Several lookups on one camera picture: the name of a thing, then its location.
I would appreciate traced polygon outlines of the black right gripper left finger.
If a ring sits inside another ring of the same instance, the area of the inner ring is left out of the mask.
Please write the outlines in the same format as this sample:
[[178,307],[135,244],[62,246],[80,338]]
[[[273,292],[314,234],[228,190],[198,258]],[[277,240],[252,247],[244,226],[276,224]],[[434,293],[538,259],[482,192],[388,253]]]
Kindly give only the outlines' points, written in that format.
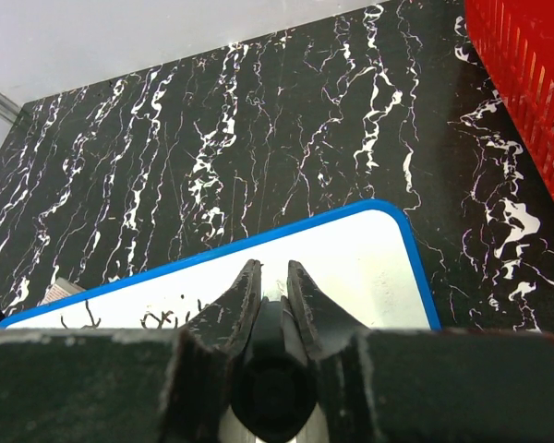
[[261,301],[261,263],[250,259],[230,287],[179,334],[182,362],[234,360],[245,349]]

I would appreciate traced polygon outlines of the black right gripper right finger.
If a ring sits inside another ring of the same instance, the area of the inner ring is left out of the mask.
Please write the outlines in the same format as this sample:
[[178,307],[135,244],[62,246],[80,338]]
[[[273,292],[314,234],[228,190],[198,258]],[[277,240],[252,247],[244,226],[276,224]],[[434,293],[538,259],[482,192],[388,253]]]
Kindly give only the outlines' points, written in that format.
[[345,311],[315,283],[301,262],[290,260],[287,296],[308,357],[318,361],[338,353],[367,326]]

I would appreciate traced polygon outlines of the black capped whiteboard marker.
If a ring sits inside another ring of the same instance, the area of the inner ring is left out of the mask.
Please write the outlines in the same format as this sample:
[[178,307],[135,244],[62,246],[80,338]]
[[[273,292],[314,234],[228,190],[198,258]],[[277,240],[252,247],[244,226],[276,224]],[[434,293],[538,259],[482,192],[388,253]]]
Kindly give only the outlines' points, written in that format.
[[257,313],[239,355],[232,409],[263,442],[296,438],[317,403],[304,311],[289,282],[271,275],[260,283]]

